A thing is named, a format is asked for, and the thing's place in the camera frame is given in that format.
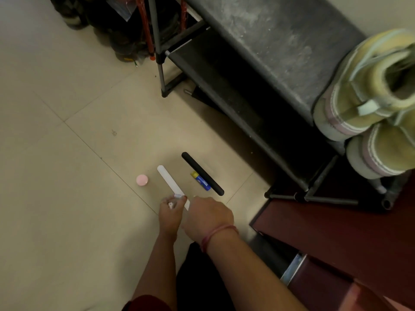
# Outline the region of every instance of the pink bracelet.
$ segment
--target pink bracelet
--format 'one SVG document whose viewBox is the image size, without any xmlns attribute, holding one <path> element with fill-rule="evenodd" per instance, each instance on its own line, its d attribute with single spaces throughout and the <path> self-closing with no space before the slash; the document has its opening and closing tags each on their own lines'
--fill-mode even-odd
<svg viewBox="0 0 415 311">
<path fill-rule="evenodd" d="M 203 238 L 202 240 L 202 244 L 200 245 L 200 249 L 202 250 L 203 253 L 206 253 L 206 249 L 207 249 L 207 244 L 210 241 L 210 238 L 217 232 L 227 229 L 227 228 L 232 228 L 233 230 L 236 231 L 236 233 L 239 233 L 238 229 L 234 226 L 234 225 L 230 225 L 230 224 L 226 224 L 226 225 L 222 225 L 219 226 L 217 228 L 215 228 L 214 230 L 212 230 L 210 233 L 207 234 L 207 236 L 205 238 Z"/>
</svg>

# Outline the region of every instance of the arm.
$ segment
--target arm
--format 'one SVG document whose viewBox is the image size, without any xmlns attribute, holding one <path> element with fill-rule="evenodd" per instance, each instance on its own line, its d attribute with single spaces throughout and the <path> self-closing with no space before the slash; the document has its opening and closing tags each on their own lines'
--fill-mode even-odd
<svg viewBox="0 0 415 311">
<path fill-rule="evenodd" d="M 176 311 L 176 264 L 173 244 L 177 238 L 187 197 L 183 196 L 177 201 L 176 207 L 170 209 L 167 203 L 173 198 L 171 196 L 161 201 L 158 212 L 160 232 L 132 300 L 139 296 L 152 295 Z"/>
<path fill-rule="evenodd" d="M 195 198 L 190 204 L 186 233 L 199 244 L 216 227 L 233 225 L 233 214 L 212 198 Z M 219 271 L 238 311 L 305 311 L 264 262 L 232 229 L 210 239 L 207 253 Z"/>
</svg>

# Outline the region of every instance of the white stick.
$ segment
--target white stick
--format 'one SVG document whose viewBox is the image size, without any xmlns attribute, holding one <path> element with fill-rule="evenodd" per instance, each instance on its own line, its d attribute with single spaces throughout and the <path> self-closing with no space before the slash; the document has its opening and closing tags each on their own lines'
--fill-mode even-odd
<svg viewBox="0 0 415 311">
<path fill-rule="evenodd" d="M 185 195 L 183 191 L 179 188 L 176 181 L 170 176 L 169 172 L 166 170 L 166 168 L 163 165 L 160 165 L 157 167 L 158 172 L 161 174 L 163 179 L 166 181 L 166 183 L 169 185 L 169 187 L 173 190 L 174 194 L 180 194 Z M 190 202 L 189 200 L 186 201 L 186 204 L 184 204 L 185 209 L 189 210 Z"/>
</svg>

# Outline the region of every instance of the black stick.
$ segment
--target black stick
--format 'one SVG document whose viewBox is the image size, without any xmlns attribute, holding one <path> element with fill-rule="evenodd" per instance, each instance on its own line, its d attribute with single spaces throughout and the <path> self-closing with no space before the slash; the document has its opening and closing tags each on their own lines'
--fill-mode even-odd
<svg viewBox="0 0 415 311">
<path fill-rule="evenodd" d="M 219 186 L 219 184 L 216 183 L 215 180 L 212 179 L 212 177 L 202 168 L 200 165 L 187 153 L 182 153 L 182 158 L 194 169 L 195 172 L 197 172 L 200 177 L 206 180 L 206 182 L 210 185 L 212 189 L 215 190 L 216 193 L 218 193 L 220 196 L 225 194 L 225 191 Z"/>
</svg>

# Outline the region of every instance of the yellow sneaker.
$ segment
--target yellow sneaker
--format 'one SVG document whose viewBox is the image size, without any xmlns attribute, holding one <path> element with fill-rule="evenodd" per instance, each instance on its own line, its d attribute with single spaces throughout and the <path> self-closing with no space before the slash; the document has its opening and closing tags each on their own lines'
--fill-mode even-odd
<svg viewBox="0 0 415 311">
<path fill-rule="evenodd" d="M 394 29 L 366 39 L 341 62 L 314 107 L 314 122 L 343 141 L 415 104 L 415 34 Z"/>
<path fill-rule="evenodd" d="M 356 172 L 367 179 L 399 175 L 415 168 L 414 107 L 353 137 L 346 155 Z"/>
</svg>

